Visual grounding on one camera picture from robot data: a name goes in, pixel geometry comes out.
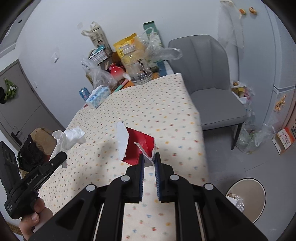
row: chair seat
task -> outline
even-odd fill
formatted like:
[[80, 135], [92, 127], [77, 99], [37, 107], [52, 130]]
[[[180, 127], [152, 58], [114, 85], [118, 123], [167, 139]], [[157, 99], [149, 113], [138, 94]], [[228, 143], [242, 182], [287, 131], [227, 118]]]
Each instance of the chair seat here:
[[237, 125], [247, 118], [246, 109], [231, 90], [198, 90], [190, 97], [200, 114], [203, 130]]

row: chair backrest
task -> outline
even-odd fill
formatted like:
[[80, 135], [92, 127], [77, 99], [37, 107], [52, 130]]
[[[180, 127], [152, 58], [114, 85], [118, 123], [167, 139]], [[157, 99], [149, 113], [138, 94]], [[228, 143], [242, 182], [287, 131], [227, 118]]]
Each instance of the chair backrest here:
[[183, 57], [169, 63], [175, 73], [182, 74], [189, 94], [209, 88], [230, 89], [227, 54], [213, 37], [194, 35], [174, 39], [169, 47], [182, 50]]

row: polka dot tablecloth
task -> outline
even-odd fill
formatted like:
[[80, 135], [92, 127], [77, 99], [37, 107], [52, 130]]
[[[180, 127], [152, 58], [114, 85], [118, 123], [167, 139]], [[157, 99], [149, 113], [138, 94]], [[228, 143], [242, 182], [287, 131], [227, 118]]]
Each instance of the polka dot tablecloth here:
[[[115, 92], [95, 110], [77, 112], [67, 129], [79, 126], [87, 141], [67, 152], [68, 167], [59, 167], [39, 190], [53, 213], [86, 185], [104, 186], [125, 174], [129, 164], [118, 159], [118, 121], [154, 137], [162, 162], [176, 174], [196, 185], [207, 181], [199, 113], [181, 74], [172, 74]], [[175, 239], [174, 204], [158, 202], [154, 167], [146, 167], [142, 202], [125, 205], [122, 240]]]

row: white wall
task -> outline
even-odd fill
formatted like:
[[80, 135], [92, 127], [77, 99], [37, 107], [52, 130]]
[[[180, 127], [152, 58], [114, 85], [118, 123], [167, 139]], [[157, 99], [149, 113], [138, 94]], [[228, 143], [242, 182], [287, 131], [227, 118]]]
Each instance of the white wall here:
[[[195, 34], [217, 38], [217, 0], [42, 0], [26, 22], [17, 45], [20, 63], [47, 108], [65, 127], [82, 107], [79, 90], [91, 90], [81, 67], [82, 55], [93, 48], [81, 35], [92, 21], [98, 22], [110, 45], [155, 21], [165, 46], [171, 39]], [[77, 29], [82, 22], [84, 27]], [[51, 63], [54, 51], [60, 59]]]

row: gray floor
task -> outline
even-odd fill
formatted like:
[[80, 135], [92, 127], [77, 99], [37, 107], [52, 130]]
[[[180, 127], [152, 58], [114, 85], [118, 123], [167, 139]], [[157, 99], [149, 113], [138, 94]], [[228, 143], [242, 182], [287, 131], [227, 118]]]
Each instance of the gray floor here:
[[275, 241], [296, 212], [296, 144], [280, 156], [268, 140], [248, 155], [236, 147], [231, 151], [231, 133], [229, 127], [204, 131], [210, 180], [223, 194], [242, 178], [259, 180], [266, 191], [266, 206], [255, 225]]

